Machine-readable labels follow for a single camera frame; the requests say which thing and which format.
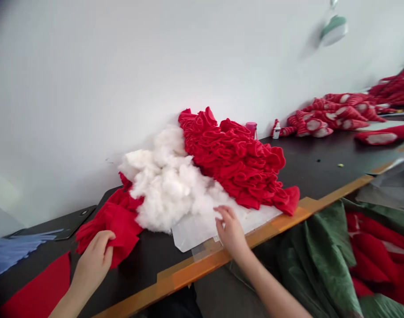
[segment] green fabric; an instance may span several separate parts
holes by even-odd
[[[404,318],[404,305],[382,294],[363,297],[360,305],[364,318]]]
[[[404,211],[365,202],[356,204],[347,199],[342,199],[342,202],[348,208],[359,211],[404,236]]]
[[[309,254],[339,314],[342,317],[361,317],[348,268],[356,261],[342,202],[335,202],[313,215],[304,225]]]
[[[381,294],[357,299],[349,268],[356,261],[346,210],[404,235],[404,212],[342,199],[286,233],[277,261],[283,285],[313,317],[404,318],[404,305]]]
[[[304,232],[302,226],[292,228],[278,250],[283,285],[313,317],[337,318],[328,292],[314,272]]]

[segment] pink bottle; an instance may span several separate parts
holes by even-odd
[[[255,123],[255,122],[249,121],[249,122],[246,123],[245,127],[246,127],[247,129],[249,129],[249,131],[251,132],[251,136],[252,136],[254,139],[255,139],[255,136],[256,136],[256,138],[258,139],[258,134],[256,133],[256,123]]]

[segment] pile of red stockings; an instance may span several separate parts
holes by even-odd
[[[204,175],[217,180],[247,208],[259,209],[261,204],[274,205],[285,214],[293,215],[299,189],[283,189],[277,174],[285,164],[283,150],[254,140],[244,126],[226,119],[217,125],[209,107],[192,114],[190,109],[179,116],[184,130],[185,150]]]
[[[111,230],[116,238],[107,246],[114,247],[111,268],[116,268],[133,250],[143,230],[136,222],[136,209],[144,198],[133,199],[129,193],[131,182],[120,172],[124,188],[115,191],[93,220],[80,227],[76,235],[77,253],[82,254],[94,236],[103,230]]]
[[[321,138],[335,129],[367,127],[367,121],[386,121],[377,114],[397,112],[390,108],[393,105],[404,105],[404,72],[382,79],[368,94],[327,94],[315,98],[311,105],[287,119],[288,127],[281,129],[280,136]]]
[[[404,305],[404,236],[359,212],[347,212],[347,222],[357,296],[377,292]]]

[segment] clear plastic sheet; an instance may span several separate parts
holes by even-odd
[[[282,212],[276,207],[261,205],[259,210],[254,209],[235,209],[236,215],[242,224],[245,234],[260,227],[266,222],[279,216]],[[217,228],[215,226],[215,214],[186,215],[173,228],[175,246],[182,252],[191,250],[212,237],[217,237]]]

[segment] left hand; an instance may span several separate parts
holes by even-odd
[[[70,288],[78,297],[90,298],[102,283],[111,267],[114,249],[106,245],[113,239],[112,231],[100,231],[79,259]]]

